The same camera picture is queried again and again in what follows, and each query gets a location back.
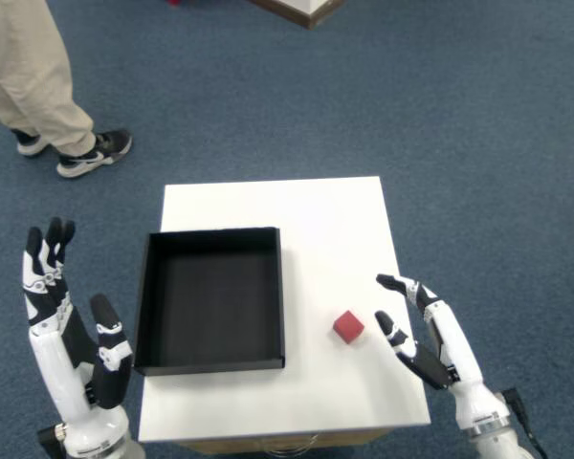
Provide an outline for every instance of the beige pants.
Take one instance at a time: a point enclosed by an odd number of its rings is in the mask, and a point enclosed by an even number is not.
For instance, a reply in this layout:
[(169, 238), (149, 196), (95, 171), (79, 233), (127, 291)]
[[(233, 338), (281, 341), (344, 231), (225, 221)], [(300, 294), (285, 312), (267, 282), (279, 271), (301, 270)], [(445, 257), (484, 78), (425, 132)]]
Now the beige pants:
[(70, 62), (45, 0), (0, 0), (0, 121), (66, 155), (96, 141), (92, 120), (73, 102)]

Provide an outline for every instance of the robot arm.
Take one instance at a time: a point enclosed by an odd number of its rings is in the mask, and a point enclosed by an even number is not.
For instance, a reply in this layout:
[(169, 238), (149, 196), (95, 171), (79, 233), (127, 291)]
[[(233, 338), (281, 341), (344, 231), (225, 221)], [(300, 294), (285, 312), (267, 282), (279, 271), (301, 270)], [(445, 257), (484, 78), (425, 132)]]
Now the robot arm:
[(484, 385), (475, 355), (451, 307), (415, 280), (379, 274), (377, 281), (402, 294), (428, 324), (436, 346), (435, 355), (402, 332), (386, 312), (376, 313), (397, 357), (432, 387), (447, 388), (453, 393), (457, 424), (468, 431), (481, 457), (532, 458), (519, 447), (517, 435), (509, 427), (508, 407)]
[(94, 296), (96, 345), (70, 298), (63, 271), (74, 233), (72, 222), (62, 225), (55, 218), (44, 238), (40, 229), (30, 229), (23, 253), (30, 343), (63, 423), (40, 431), (39, 440), (51, 457), (60, 457), (61, 449), (68, 457), (144, 457), (141, 449), (133, 450), (120, 407), (132, 359), (121, 322), (106, 297)]

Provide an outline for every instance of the black tray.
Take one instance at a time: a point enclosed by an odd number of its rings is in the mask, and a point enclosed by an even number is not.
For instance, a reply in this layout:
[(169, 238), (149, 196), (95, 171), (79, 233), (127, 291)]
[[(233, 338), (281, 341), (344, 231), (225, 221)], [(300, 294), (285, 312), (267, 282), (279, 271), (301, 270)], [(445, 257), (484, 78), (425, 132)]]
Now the black tray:
[(278, 229), (149, 234), (141, 286), (140, 373), (285, 366)]

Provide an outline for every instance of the red block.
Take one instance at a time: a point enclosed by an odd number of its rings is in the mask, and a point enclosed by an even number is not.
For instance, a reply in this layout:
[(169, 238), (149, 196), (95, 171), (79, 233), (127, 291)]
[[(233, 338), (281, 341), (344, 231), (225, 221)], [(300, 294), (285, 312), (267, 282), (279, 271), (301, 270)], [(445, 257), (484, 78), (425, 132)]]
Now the red block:
[(334, 330), (348, 344), (362, 333), (364, 325), (350, 311), (346, 311), (334, 322)]

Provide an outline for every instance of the black sneaker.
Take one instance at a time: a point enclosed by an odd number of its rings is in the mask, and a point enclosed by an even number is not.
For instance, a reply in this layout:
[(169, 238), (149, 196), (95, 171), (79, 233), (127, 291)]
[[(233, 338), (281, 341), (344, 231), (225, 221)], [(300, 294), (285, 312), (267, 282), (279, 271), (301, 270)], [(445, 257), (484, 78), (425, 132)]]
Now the black sneaker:
[(59, 155), (57, 173), (67, 179), (83, 175), (101, 165), (120, 160), (132, 146), (132, 135), (124, 129), (96, 135), (96, 145), (83, 156)]
[(11, 132), (17, 138), (17, 151), (23, 156), (36, 156), (49, 144), (40, 136), (29, 136), (17, 129), (11, 129)]

